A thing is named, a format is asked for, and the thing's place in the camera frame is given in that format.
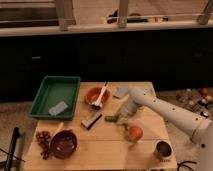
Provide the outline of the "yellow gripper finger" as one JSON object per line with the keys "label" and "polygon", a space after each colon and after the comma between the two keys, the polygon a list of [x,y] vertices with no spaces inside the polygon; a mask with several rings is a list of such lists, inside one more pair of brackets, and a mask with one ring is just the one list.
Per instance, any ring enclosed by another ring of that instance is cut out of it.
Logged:
{"label": "yellow gripper finger", "polygon": [[126,116],[119,115],[117,117],[117,121],[116,121],[117,125],[123,125],[123,124],[126,124],[127,122],[128,122],[128,118]]}

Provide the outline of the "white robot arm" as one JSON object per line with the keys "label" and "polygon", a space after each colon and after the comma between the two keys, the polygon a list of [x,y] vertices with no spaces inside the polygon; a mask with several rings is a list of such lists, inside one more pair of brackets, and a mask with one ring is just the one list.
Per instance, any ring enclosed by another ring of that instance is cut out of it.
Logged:
{"label": "white robot arm", "polygon": [[145,89],[130,88],[127,100],[118,109],[118,116],[133,116],[145,106],[171,122],[199,144],[195,171],[213,171],[213,121],[153,96]]}

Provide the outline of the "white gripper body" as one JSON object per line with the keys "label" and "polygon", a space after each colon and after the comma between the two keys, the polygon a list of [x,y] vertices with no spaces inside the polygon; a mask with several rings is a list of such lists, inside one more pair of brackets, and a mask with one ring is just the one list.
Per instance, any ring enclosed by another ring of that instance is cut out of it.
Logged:
{"label": "white gripper body", "polygon": [[132,117],[136,114],[136,112],[141,107],[141,104],[137,104],[132,98],[128,98],[118,110],[118,113],[121,116],[129,116]]}

